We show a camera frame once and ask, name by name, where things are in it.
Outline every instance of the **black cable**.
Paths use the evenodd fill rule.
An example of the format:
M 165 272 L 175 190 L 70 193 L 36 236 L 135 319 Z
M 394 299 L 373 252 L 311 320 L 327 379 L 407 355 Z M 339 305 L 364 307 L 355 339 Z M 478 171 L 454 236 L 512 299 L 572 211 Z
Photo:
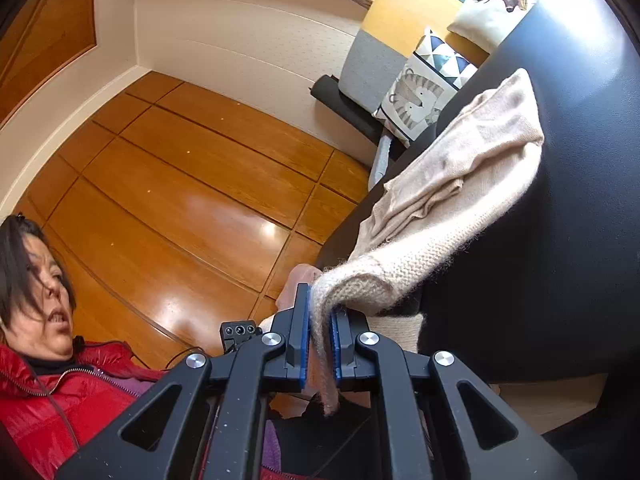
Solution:
M 344 449 L 344 447 L 350 443 L 350 441 L 353 439 L 354 436 L 356 436 L 356 434 L 361 430 L 361 428 L 369 421 L 369 419 L 371 418 L 371 416 L 369 415 L 367 418 L 365 418 L 359 425 L 358 427 L 353 430 L 351 432 L 351 434 L 347 437 L 347 440 L 345 440 L 342 444 L 340 444 L 340 447 L 338 449 L 336 449 L 332 455 L 318 468 L 316 469 L 313 474 L 311 476 L 306 477 L 305 480 L 314 480 L 322 471 L 324 471 L 324 468 L 326 468 L 339 454 L 340 452 Z
M 53 396 L 51 395 L 50 391 L 47 390 L 47 387 L 44 384 L 42 384 L 42 381 L 38 377 L 38 374 L 31 367 L 31 365 L 25 359 L 22 359 L 22 361 L 27 365 L 27 368 L 31 371 L 33 376 L 36 378 L 36 381 L 38 382 L 38 385 L 40 386 L 40 389 L 47 396 L 47 399 L 49 399 L 49 402 L 53 405 L 53 408 L 56 410 L 56 412 L 58 412 L 58 415 L 62 418 L 62 421 L 65 423 L 66 430 L 69 432 L 69 435 L 71 436 L 71 440 L 74 441 L 74 446 L 76 446 L 76 451 L 79 451 L 80 450 L 80 442 L 78 442 L 78 437 L 76 437 L 76 432 L 74 431 L 74 428 L 71 426 L 71 422 L 69 422 L 69 419 L 66 416 L 66 413 L 64 412 L 64 410 L 62 408 L 60 408 L 60 405 L 53 398 Z
M 168 370 L 169 369 L 169 365 L 171 363 L 173 363 L 178 357 L 180 357 L 182 354 L 185 354 L 187 352 L 190 352 L 191 350 L 200 350 L 201 353 L 203 353 L 206 357 L 209 357 L 207 355 L 207 353 L 204 351 L 204 349 L 201 346 L 190 346 L 189 348 L 185 348 L 182 352 L 177 353 L 176 355 L 174 355 L 171 359 L 169 359 L 169 362 L 164 366 L 164 370 Z
M 129 343 L 127 343 L 126 341 L 118 341 L 117 339 L 112 339 L 110 341 L 105 341 L 103 343 L 85 343 L 84 340 L 82 341 L 82 344 L 84 346 L 89 346 L 91 348 L 95 348 L 97 346 L 110 345 L 111 343 L 120 343 L 120 344 L 125 345 L 127 348 L 129 348 L 129 351 L 131 352 L 133 357 L 135 357 L 138 361 L 140 361 L 142 363 L 143 367 L 145 367 L 147 370 L 151 370 L 151 367 L 148 364 L 146 364 L 142 359 L 140 359 L 140 357 L 138 357 L 138 354 L 136 354 L 133 351 L 133 348 L 131 348 L 131 345 Z

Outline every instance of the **woman's dark hair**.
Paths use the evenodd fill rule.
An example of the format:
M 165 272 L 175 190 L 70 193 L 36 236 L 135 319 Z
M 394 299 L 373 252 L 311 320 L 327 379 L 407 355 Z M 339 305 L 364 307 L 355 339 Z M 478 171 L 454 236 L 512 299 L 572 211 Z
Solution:
M 42 314 L 31 291 L 31 278 L 34 275 L 31 271 L 31 260 L 24 247 L 24 237 L 27 234 L 35 236 L 49 247 L 47 237 L 40 226 L 22 214 L 9 215 L 0 225 L 0 319 L 5 327 L 11 325 L 13 309 L 16 306 L 24 308 L 24 305 L 28 304 Z M 69 294 L 69 305 L 73 311 L 76 307 L 76 297 L 71 282 L 60 262 L 56 262 L 62 271 L 61 282 Z

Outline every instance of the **white wall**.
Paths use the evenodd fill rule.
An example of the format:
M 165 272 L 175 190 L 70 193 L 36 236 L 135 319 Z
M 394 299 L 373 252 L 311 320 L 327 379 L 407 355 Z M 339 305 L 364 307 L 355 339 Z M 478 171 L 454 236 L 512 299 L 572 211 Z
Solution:
M 82 122 L 148 72 L 136 65 L 134 0 L 94 3 L 97 46 L 41 86 L 0 129 L 0 218 Z
M 370 163 L 372 143 L 309 95 L 340 75 L 365 13 L 351 0 L 136 0 L 138 62 Z

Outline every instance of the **metal screw cap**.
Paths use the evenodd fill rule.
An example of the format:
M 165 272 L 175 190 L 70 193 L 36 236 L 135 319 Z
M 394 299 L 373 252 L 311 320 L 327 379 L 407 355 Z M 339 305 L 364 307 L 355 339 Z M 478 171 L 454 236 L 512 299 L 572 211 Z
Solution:
M 187 357 L 187 366 L 189 368 L 202 368 L 206 362 L 207 358 L 202 354 L 191 354 Z
M 375 345 L 378 341 L 380 341 L 380 336 L 375 332 L 363 332 L 360 334 L 360 342 L 363 345 L 372 346 Z
M 453 364 L 453 361 L 455 361 L 453 355 L 446 350 L 440 350 L 439 352 L 436 352 L 433 355 L 433 358 L 436 359 L 436 362 L 440 366 L 449 366 Z
M 262 342 L 267 346 L 276 346 L 282 341 L 282 336 L 275 332 L 268 332 L 262 336 Z

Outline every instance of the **baseboard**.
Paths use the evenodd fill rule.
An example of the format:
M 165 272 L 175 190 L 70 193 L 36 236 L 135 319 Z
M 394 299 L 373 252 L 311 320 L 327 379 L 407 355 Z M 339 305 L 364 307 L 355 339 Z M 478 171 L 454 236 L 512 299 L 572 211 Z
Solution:
M 40 146 L 28 161 L 27 165 L 22 169 L 20 175 L 14 180 L 8 193 L 0 203 L 0 218 L 4 218 L 4 216 L 9 215 L 11 211 L 13 211 L 18 200 L 20 200 L 24 191 L 44 166 L 45 162 L 49 160 L 51 155 L 55 153 L 62 143 L 65 142 L 82 123 L 91 117 L 109 99 L 113 98 L 119 92 L 122 92 L 127 86 L 141 78 L 147 72 L 149 72 L 149 69 L 143 66 L 136 65 L 131 67 L 103 86 L 69 115 L 69 117 L 53 131 L 43 145 Z

